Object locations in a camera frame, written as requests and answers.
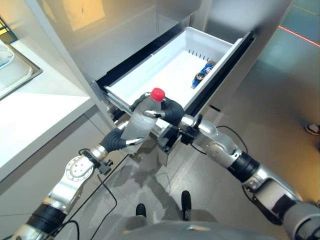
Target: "clear plastic bottle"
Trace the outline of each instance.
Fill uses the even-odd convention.
[[[133,111],[128,125],[121,135],[122,139],[131,140],[136,138],[144,138],[149,135],[155,126],[157,119],[144,115],[146,110],[161,110],[161,101],[165,97],[165,92],[160,88],[154,88],[149,97],[144,99]],[[122,150],[128,154],[134,154],[141,147],[141,144],[128,146]]]

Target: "kitchen counter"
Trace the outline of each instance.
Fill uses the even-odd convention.
[[[23,42],[11,45],[43,72],[0,100],[0,181],[94,105]]]

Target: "freezer drawer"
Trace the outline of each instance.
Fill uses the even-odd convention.
[[[247,33],[235,43],[229,43],[202,31],[187,27],[158,51],[149,56],[125,76],[104,86],[109,99],[130,114],[128,106],[132,105],[143,93],[153,88],[161,88],[165,95],[182,105],[186,113],[196,115],[206,100],[229,72],[230,60],[238,50],[252,38]],[[214,60],[216,65],[196,88],[192,88],[195,75]],[[169,124],[159,119],[157,126],[166,128]]]

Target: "red bottle cap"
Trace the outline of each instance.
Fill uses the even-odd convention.
[[[155,87],[152,90],[150,97],[157,102],[161,102],[165,97],[165,92],[162,91],[160,88]]]

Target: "black cable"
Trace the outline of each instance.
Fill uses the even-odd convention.
[[[54,236],[56,236],[58,233],[60,233],[62,231],[62,229],[64,229],[64,227],[67,224],[71,224],[71,223],[75,224],[75,226],[76,226],[76,239],[79,240],[80,239],[80,228],[79,228],[79,224],[75,220],[68,220],[68,221],[62,223],[60,226],[58,226],[54,230],[52,230],[45,239],[48,239],[53,234],[54,234]]]
[[[243,146],[244,146],[244,148],[245,148],[245,153],[246,153],[246,154],[249,153],[248,148],[247,148],[247,145],[245,144],[245,142],[243,141],[243,139],[239,136],[239,134],[236,133],[235,130],[233,130],[231,127],[228,127],[228,126],[225,126],[225,125],[217,126],[216,128],[217,128],[217,129],[218,129],[218,128],[226,128],[226,129],[229,129],[231,132],[233,132],[233,133],[240,139],[240,141],[242,142],[242,144],[243,144]]]
[[[106,219],[106,217],[116,208],[116,206],[118,205],[118,201],[116,199],[116,197],[113,195],[113,193],[110,191],[110,189],[107,187],[107,185],[105,184],[105,180],[102,181],[99,174],[97,174],[97,177],[99,179],[99,181],[101,182],[101,184],[105,187],[105,189],[107,189],[107,191],[111,194],[111,196],[114,199],[115,205],[113,206],[113,208],[103,217],[102,221],[100,222],[99,226],[96,228],[95,232],[93,233],[93,235],[91,236],[90,240],[92,240],[95,235],[97,234],[99,228],[101,227],[102,223],[104,222],[104,220]]]
[[[249,197],[249,195],[248,195],[248,193],[247,193],[247,191],[246,191],[244,186],[242,186],[242,191],[243,191],[244,195],[246,196],[246,198],[249,199],[250,202],[255,204],[254,201],[251,199],[251,197]]]
[[[8,240],[8,239],[10,239],[12,236],[13,236],[13,235],[7,236],[7,237],[5,237],[5,238],[2,239],[2,240]]]
[[[78,154],[79,154],[79,155],[82,155],[82,152],[85,151],[85,150],[89,151],[90,149],[89,149],[89,148],[81,148],[81,149],[78,151]]]
[[[191,147],[193,147],[195,150],[197,150],[199,153],[202,153],[204,155],[207,155],[205,152],[200,151],[198,148],[196,148],[195,146],[192,145],[192,143],[190,143]]]

